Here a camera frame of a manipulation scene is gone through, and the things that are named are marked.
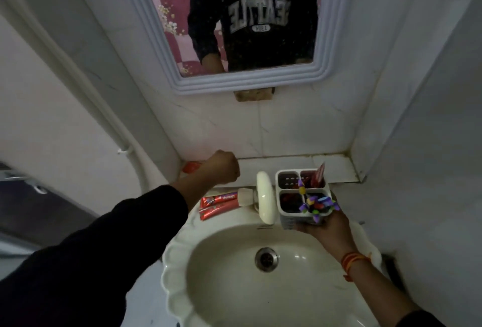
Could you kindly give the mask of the red toothpaste tube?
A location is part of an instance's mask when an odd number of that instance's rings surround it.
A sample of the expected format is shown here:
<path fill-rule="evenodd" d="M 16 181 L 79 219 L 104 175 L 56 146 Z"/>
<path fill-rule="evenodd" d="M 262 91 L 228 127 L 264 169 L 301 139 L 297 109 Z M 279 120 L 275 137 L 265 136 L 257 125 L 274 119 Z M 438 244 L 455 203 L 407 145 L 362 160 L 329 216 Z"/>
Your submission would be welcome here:
<path fill-rule="evenodd" d="M 205 208 L 209 208 L 209 207 L 213 207 L 217 204 L 237 200 L 237 198 L 238 198 L 238 192 L 237 191 L 226 193 L 226 194 L 221 194 L 221 195 L 216 195 L 216 196 L 203 197 L 201 199 L 201 203 L 200 203 L 200 210 L 205 209 Z"/>
<path fill-rule="evenodd" d="M 218 216 L 220 214 L 224 214 L 226 212 L 232 211 L 239 209 L 240 206 L 238 203 L 222 203 L 217 206 L 201 209 L 199 211 L 200 215 L 200 220 L 201 221 L 206 221 L 208 219 L 211 219 L 215 216 Z"/>

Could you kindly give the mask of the metal sink drain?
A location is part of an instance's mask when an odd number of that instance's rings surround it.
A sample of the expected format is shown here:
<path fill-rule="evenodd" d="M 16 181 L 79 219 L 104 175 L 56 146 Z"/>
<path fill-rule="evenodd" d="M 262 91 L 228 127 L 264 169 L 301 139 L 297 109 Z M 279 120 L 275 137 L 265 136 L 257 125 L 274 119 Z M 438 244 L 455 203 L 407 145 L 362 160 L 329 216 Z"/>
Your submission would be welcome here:
<path fill-rule="evenodd" d="M 256 252 L 255 266 L 264 273 L 274 271 L 279 265 L 279 255 L 269 247 L 263 247 Z"/>

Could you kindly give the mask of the white plastic toothbrush holder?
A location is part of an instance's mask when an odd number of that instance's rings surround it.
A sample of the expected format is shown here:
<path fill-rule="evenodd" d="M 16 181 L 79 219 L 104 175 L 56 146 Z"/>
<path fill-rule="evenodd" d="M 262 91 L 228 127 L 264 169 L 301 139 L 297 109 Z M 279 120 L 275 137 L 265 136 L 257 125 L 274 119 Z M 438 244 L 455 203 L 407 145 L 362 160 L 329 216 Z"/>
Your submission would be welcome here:
<path fill-rule="evenodd" d="M 281 225 L 284 229 L 292 229 L 297 223 L 306 223 L 306 218 L 299 210 L 303 203 L 303 198 L 298 191 L 298 179 L 300 179 L 300 172 L 304 170 L 316 169 L 282 170 L 275 175 L 277 207 Z M 306 195 L 307 197 L 330 196 L 333 198 L 327 182 L 325 187 L 321 189 L 306 188 Z"/>

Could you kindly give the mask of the white ceramic sink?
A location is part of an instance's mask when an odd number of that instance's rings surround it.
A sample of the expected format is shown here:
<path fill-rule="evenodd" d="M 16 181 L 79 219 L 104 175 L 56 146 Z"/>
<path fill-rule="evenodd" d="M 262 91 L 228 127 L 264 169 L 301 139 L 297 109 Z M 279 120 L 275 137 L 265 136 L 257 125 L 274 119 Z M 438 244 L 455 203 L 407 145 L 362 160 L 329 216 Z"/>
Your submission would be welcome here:
<path fill-rule="evenodd" d="M 201 221 L 199 206 L 162 256 L 167 310 L 181 327 L 379 327 L 314 237 L 267 225 L 253 207 Z M 255 266 L 263 247 L 279 255 L 270 273 Z"/>

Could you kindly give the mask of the person's left forearm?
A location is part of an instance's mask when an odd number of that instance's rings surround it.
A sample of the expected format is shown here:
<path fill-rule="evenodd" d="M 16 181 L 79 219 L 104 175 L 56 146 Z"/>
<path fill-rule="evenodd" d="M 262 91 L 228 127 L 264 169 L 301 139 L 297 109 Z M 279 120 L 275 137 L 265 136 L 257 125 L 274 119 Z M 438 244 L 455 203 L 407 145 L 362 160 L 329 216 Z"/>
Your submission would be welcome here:
<path fill-rule="evenodd" d="M 0 327 L 121 327 L 126 295 L 215 185 L 195 173 L 118 203 L 0 281 Z"/>

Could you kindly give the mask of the wooden mounting block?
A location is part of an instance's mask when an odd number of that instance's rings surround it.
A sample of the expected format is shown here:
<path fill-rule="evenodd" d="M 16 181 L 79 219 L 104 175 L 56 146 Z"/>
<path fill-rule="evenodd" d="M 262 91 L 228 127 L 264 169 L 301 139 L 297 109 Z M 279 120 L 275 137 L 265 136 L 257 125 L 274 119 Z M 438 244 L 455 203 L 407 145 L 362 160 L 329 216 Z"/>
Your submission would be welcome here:
<path fill-rule="evenodd" d="M 265 100 L 272 100 L 275 87 L 269 88 L 258 88 L 258 89 L 251 89 L 251 90 L 240 90 L 234 91 L 234 97 L 237 102 L 255 102 L 255 101 L 265 101 Z"/>

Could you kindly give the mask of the white wall pipe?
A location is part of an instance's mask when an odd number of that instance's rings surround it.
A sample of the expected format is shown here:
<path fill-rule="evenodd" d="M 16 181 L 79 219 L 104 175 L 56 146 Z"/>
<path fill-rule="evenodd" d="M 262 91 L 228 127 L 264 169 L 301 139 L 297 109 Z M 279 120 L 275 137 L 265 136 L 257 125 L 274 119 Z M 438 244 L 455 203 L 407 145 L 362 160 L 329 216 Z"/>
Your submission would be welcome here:
<path fill-rule="evenodd" d="M 0 0 L 0 13 L 40 59 L 50 68 L 79 104 L 100 125 L 118 148 L 132 146 L 125 156 L 133 167 L 141 193 L 149 190 L 148 174 L 128 130 L 97 92 L 87 75 L 41 25 L 26 0 Z"/>

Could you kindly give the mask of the person's left hand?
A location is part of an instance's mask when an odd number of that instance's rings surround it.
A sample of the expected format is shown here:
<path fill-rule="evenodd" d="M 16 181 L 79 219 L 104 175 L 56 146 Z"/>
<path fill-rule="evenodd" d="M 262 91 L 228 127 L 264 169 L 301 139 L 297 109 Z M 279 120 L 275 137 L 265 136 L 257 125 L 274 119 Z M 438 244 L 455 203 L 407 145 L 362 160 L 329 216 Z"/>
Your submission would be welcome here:
<path fill-rule="evenodd" d="M 235 182 L 240 177 L 240 167 L 233 152 L 217 150 L 195 174 L 213 188 Z"/>

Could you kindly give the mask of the white framed wall mirror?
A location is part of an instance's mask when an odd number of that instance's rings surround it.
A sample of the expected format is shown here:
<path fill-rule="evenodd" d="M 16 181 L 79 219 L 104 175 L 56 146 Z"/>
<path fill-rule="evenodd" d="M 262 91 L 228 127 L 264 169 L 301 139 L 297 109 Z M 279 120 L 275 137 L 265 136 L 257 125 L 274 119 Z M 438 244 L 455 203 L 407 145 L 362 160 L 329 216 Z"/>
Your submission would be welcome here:
<path fill-rule="evenodd" d="M 330 76 L 351 0 L 321 0 L 313 62 L 238 73 L 182 77 L 151 0 L 129 0 L 169 87 L 178 95 L 212 94 L 316 83 Z"/>

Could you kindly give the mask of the white faucet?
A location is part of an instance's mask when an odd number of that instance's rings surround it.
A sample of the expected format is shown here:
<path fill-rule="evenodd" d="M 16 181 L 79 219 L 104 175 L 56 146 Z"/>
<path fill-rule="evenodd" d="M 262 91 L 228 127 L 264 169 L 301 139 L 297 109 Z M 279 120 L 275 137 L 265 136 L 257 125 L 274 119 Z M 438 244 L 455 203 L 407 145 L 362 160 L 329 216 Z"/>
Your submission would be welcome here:
<path fill-rule="evenodd" d="M 237 200 L 240 207 L 254 207 L 263 223 L 274 225 L 278 218 L 275 191 L 268 173 L 260 171 L 256 175 L 256 189 L 239 188 Z"/>

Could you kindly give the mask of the dark door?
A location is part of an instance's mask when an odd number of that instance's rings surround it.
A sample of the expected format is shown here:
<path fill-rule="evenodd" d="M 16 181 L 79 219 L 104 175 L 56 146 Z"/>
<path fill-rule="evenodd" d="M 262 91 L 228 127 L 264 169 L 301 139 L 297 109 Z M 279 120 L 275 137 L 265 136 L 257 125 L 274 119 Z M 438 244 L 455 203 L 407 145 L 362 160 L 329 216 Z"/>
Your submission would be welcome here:
<path fill-rule="evenodd" d="M 1 172 L 28 176 L 0 161 Z M 22 181 L 0 182 L 1 240 L 32 248 L 56 245 L 97 218 L 92 212 L 45 188 L 48 193 L 39 194 Z"/>

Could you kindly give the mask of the person's right forearm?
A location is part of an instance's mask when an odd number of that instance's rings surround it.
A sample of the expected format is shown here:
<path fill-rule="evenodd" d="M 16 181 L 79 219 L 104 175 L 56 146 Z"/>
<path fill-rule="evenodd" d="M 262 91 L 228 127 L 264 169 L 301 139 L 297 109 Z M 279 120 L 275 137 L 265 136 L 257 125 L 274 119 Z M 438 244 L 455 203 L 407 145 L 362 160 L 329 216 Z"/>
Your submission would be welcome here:
<path fill-rule="evenodd" d="M 355 262 L 349 275 L 380 327 L 446 327 L 396 288 L 372 262 Z"/>

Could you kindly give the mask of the small red tube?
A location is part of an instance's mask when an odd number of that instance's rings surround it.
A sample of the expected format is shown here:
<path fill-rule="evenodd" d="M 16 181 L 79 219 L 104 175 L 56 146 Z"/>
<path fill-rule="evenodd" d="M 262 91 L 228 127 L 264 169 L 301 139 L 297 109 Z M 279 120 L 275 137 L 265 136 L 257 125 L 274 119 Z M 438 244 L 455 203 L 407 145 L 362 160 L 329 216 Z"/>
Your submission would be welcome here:
<path fill-rule="evenodd" d="M 325 162 L 318 167 L 317 170 L 304 170 L 300 172 L 300 178 L 305 188 L 321 189 L 325 187 L 324 179 Z"/>

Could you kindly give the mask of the orange thread wristband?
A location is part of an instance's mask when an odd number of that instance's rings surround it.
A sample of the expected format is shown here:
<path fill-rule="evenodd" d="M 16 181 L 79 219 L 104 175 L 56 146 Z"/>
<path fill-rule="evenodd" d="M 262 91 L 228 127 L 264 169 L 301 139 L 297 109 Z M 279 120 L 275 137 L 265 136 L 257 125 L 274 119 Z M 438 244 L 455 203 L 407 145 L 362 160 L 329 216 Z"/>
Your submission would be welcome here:
<path fill-rule="evenodd" d="M 353 279 L 350 277 L 349 272 L 353 264 L 360 260 L 367 260 L 371 262 L 371 256 L 371 252 L 369 252 L 367 255 L 359 252 L 349 252 L 345 254 L 341 259 L 341 266 L 345 272 L 345 274 L 343 275 L 345 280 L 349 283 L 352 283 Z"/>

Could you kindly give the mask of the person's right hand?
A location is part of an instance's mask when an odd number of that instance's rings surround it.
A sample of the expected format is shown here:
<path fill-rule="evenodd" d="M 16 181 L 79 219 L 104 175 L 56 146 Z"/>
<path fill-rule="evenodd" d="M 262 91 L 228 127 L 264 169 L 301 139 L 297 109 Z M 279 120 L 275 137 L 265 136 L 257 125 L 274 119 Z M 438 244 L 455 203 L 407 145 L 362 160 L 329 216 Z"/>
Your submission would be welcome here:
<path fill-rule="evenodd" d="M 314 237 L 339 263 L 341 263 L 345 254 L 358 252 L 352 236 L 350 222 L 345 213 L 343 225 L 328 225 L 328 217 L 325 217 L 324 222 L 320 225 L 297 223 L 294 229 Z"/>

